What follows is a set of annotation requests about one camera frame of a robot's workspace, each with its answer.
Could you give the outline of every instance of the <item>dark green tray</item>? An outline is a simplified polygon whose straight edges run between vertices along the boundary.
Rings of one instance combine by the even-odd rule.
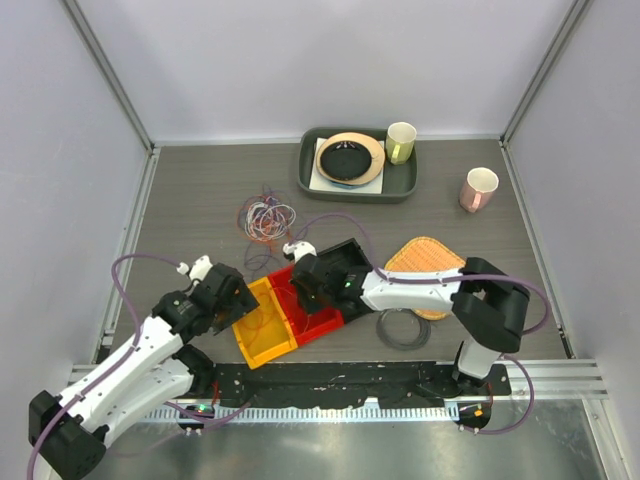
[[[382,193],[357,193],[349,190],[344,192],[319,192],[309,189],[316,152],[316,139],[320,137],[329,138],[342,132],[362,133],[376,140],[385,140],[387,136],[386,129],[378,128],[318,127],[307,131],[302,136],[302,140],[300,140],[298,185],[308,196],[331,202],[400,203],[405,201],[416,190],[418,161],[415,148],[409,160],[403,165],[392,165],[388,161],[384,162]]]

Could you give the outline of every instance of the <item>wooden tabletop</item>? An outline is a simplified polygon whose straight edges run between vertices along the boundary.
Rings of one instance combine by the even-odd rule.
[[[243,267],[249,240],[236,227],[236,215],[248,197],[260,194],[263,184],[268,184],[289,196],[299,216],[298,226],[327,212],[347,212],[358,218],[373,240],[375,261],[380,265],[412,238],[429,236],[462,257],[483,257],[510,275],[542,285],[498,142],[423,141],[417,143],[416,149],[419,178],[415,194],[398,205],[361,205],[304,196],[296,185],[296,144],[165,147],[137,251],[189,263],[208,254],[213,261],[234,266],[250,277],[251,272]],[[500,187],[484,210],[469,214],[460,208],[457,196],[466,173],[474,167],[495,171]],[[351,237],[364,246],[355,226],[342,219],[327,219],[313,226],[307,239],[321,250]],[[278,268],[275,262],[272,265],[273,270]],[[144,318],[163,294],[184,285],[185,279],[171,267],[135,260],[127,291]],[[527,325],[535,324],[542,312],[542,303],[533,298]],[[280,360],[453,360],[460,342],[468,336],[456,318],[449,317],[432,323],[432,336],[424,347],[400,352],[386,347],[376,337],[376,318],[375,314],[360,318]],[[417,332],[415,321],[406,316],[396,322],[390,316],[386,324],[399,339],[408,340]],[[132,333],[131,319],[122,312],[114,346]],[[205,334],[192,343],[214,362],[243,361],[231,329],[216,337]],[[553,319],[542,331],[523,339],[518,356],[565,358]]]

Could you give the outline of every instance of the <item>yellow mug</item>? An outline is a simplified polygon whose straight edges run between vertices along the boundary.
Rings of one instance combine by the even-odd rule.
[[[418,132],[407,122],[392,124],[387,130],[385,147],[387,158],[394,165],[402,165],[411,156]]]

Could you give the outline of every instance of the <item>yellow bin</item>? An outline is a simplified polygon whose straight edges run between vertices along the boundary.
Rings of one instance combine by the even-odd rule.
[[[260,306],[234,323],[233,333],[249,368],[255,369],[295,350],[298,344],[269,280],[256,280],[249,290]]]

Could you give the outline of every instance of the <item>mug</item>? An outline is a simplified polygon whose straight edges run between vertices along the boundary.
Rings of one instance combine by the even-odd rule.
[[[498,175],[488,168],[470,170],[460,191],[460,206],[467,212],[477,212],[489,203],[499,183]]]
[[[409,160],[417,135],[415,127],[409,123],[392,124],[387,130],[385,143],[389,161],[394,165],[401,165]]]

